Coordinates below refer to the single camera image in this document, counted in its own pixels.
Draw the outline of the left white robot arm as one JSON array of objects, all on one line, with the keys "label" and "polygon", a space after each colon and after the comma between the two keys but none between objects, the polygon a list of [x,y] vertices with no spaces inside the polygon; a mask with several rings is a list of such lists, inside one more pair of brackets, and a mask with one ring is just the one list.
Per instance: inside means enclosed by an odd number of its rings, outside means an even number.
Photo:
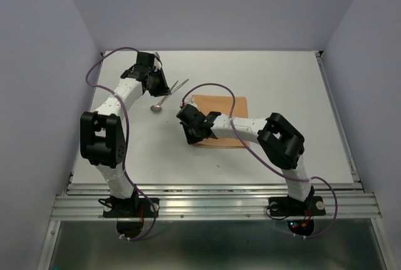
[{"label": "left white robot arm", "polygon": [[144,94],[163,97],[170,94],[162,62],[157,53],[138,52],[133,66],[125,70],[114,90],[95,85],[110,96],[94,111],[80,117],[80,153],[106,180],[110,196],[119,199],[118,209],[135,215],[139,200],[127,178],[125,158],[129,140],[128,110]]}]

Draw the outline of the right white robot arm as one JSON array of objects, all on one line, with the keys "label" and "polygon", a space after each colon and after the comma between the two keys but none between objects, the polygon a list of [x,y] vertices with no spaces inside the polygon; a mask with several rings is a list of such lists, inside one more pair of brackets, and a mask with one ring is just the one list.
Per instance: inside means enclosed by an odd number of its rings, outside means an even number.
[{"label": "right white robot arm", "polygon": [[258,119],[230,117],[221,112],[205,115],[194,104],[187,103],[177,118],[189,145],[209,138],[233,138],[243,145],[260,145],[271,164],[281,170],[273,172],[286,181],[290,210],[302,214],[310,208],[313,192],[303,163],[305,138],[281,114]]}]

